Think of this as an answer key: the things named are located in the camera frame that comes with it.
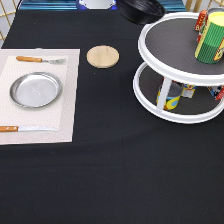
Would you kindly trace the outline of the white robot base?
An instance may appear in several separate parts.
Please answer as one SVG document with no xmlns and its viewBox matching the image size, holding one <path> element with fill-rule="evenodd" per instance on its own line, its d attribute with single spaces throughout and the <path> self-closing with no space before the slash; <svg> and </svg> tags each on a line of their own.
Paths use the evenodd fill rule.
<svg viewBox="0 0 224 224">
<path fill-rule="evenodd" d="M 116 9 L 116 0 L 77 0 L 79 9 Z"/>
</svg>

